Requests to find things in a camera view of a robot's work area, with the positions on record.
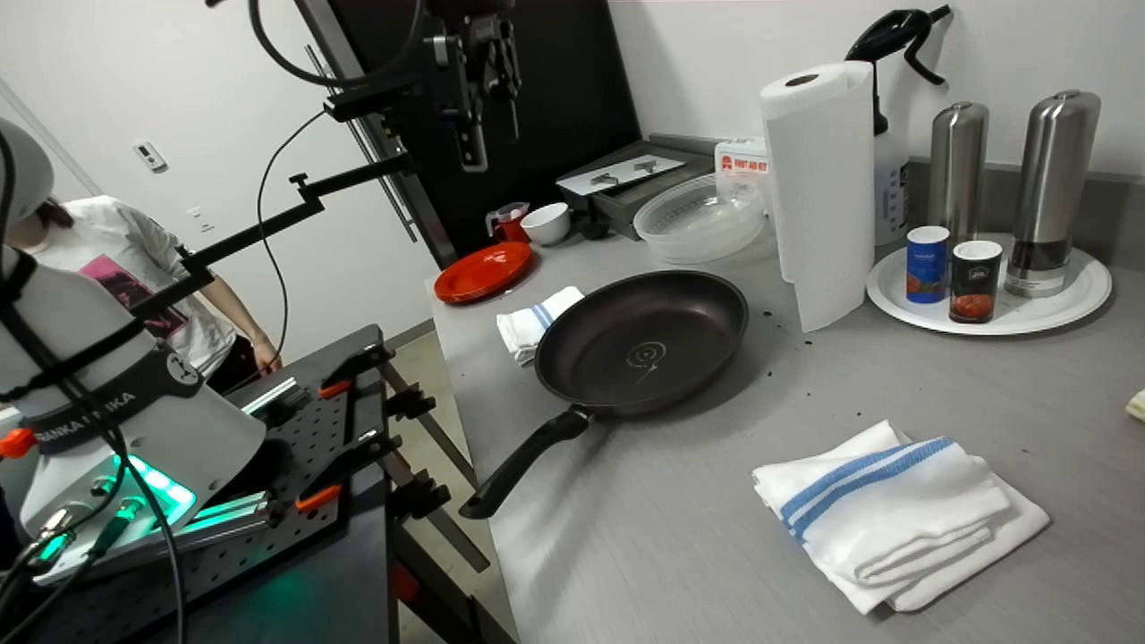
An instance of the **dish towel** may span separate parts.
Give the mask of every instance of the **dish towel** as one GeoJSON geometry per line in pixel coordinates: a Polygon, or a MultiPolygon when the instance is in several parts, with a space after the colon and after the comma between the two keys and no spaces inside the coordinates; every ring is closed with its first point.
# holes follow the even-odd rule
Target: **dish towel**
{"type": "Polygon", "coordinates": [[[548,302],[535,304],[535,307],[520,307],[507,315],[496,315],[496,332],[507,346],[507,355],[520,365],[535,365],[538,342],[548,332],[548,324],[556,317],[562,317],[562,312],[569,312],[583,293],[576,287],[566,287],[557,293],[551,293],[548,302]]]}
{"type": "Polygon", "coordinates": [[[863,617],[921,611],[1049,526],[956,441],[908,442],[890,421],[756,468],[756,495],[863,617]]]}

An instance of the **gray countertop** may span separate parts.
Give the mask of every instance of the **gray countertop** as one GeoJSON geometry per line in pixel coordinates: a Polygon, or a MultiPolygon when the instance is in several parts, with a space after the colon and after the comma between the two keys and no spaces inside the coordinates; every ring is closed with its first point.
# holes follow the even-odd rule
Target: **gray countertop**
{"type": "MultiPolygon", "coordinates": [[[[557,287],[649,272],[642,242],[566,242],[474,307],[434,304],[461,427],[487,476],[566,404],[520,370],[496,312],[557,287]]],[[[523,639],[1145,639],[1145,272],[1112,270],[1089,321],[1026,339],[908,328],[863,304],[802,336],[796,296],[764,272],[729,401],[591,429],[541,459],[490,519],[523,639]],[[753,491],[753,468],[827,451],[890,417],[952,435],[1026,491],[1052,526],[921,617],[863,619],[753,491]]]]}

